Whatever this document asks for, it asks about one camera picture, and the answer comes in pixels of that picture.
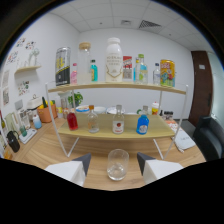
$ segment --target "wooden shelf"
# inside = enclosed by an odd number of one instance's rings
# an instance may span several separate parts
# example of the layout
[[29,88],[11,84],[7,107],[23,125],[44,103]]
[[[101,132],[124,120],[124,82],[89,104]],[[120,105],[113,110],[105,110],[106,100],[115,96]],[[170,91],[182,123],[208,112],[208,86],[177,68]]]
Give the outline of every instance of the wooden shelf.
[[25,72],[25,71],[35,70],[35,69],[38,69],[40,67],[41,66],[38,65],[38,66],[29,66],[29,67],[19,68],[19,69],[16,70],[15,74],[16,73],[19,73],[19,72]]
[[98,114],[99,132],[90,133],[87,126],[87,114],[76,113],[78,129],[70,131],[66,121],[59,129],[59,134],[73,137],[103,140],[136,140],[148,138],[173,137],[174,132],[159,115],[148,115],[149,126],[145,135],[136,132],[137,122],[140,115],[124,114],[124,132],[114,134],[112,132],[112,121],[114,114]]
[[151,90],[159,90],[159,91],[166,91],[172,93],[179,93],[179,94],[186,94],[186,91],[182,91],[173,87],[168,86],[156,86],[153,84],[134,84],[133,82],[121,82],[121,83],[106,83],[106,82],[96,82],[90,83],[86,85],[61,85],[57,86],[56,88],[49,89],[48,92],[58,92],[58,91],[68,91],[73,89],[94,89],[94,88],[133,88],[133,89],[151,89]]

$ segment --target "bottle label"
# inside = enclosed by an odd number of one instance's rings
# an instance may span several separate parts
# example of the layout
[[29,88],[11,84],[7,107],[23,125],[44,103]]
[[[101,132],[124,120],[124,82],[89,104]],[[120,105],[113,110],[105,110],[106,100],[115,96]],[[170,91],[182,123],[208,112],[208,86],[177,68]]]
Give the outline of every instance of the bottle label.
[[148,127],[147,127],[147,125],[141,125],[140,127],[139,127],[139,132],[140,133],[146,133],[147,132],[147,129],[148,129]]
[[113,132],[122,133],[124,131],[124,121],[113,121]]

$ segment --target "tall bottle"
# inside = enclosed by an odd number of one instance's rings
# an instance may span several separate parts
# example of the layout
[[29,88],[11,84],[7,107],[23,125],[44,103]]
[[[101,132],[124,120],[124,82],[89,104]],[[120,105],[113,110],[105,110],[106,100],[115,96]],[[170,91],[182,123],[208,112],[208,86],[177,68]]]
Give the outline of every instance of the tall bottle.
[[[135,59],[135,67],[139,63],[139,58]],[[134,67],[134,72],[133,72],[133,81],[135,82],[135,67]]]
[[0,117],[1,117],[2,131],[3,131],[4,136],[6,137],[7,134],[8,134],[8,130],[7,130],[7,127],[6,127],[6,124],[5,124],[4,119],[2,118],[2,112],[1,112],[1,110],[0,110]]
[[89,110],[90,112],[87,115],[88,129],[90,133],[95,133],[99,131],[98,116],[93,112],[94,105],[89,105]]
[[70,75],[70,84],[77,84],[77,63],[73,63],[73,70]]
[[160,86],[160,70],[159,63],[155,63],[155,70],[153,71],[153,84]]
[[122,106],[116,106],[117,113],[113,117],[112,130],[114,134],[121,134],[124,132],[124,115],[121,113]]
[[98,69],[95,59],[91,60],[91,80],[92,82],[96,82],[98,80]]
[[69,126],[69,129],[73,131],[78,129],[78,122],[72,107],[72,103],[69,103],[68,110],[69,110],[69,113],[67,115],[68,126]]
[[145,135],[148,131],[149,119],[147,117],[148,106],[143,106],[142,115],[138,119],[136,132]]
[[136,64],[136,84],[148,84],[148,66],[144,62],[144,54],[139,54],[139,63]]
[[123,78],[123,54],[120,47],[120,39],[116,37],[107,40],[106,49],[106,82],[122,82]]

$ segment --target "door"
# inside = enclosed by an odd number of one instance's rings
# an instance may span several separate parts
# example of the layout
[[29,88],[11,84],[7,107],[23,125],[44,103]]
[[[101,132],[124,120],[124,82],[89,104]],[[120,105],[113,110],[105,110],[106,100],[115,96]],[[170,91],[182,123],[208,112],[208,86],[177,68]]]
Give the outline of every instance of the door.
[[194,95],[189,122],[197,125],[200,116],[209,116],[212,105],[212,71],[206,51],[191,51],[194,65]]

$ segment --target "chair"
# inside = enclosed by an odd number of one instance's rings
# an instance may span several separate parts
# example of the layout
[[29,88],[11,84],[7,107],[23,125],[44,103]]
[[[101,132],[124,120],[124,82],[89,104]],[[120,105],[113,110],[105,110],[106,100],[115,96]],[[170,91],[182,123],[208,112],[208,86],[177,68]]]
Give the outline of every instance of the chair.
[[199,118],[193,140],[206,161],[224,158],[224,129],[212,117]]

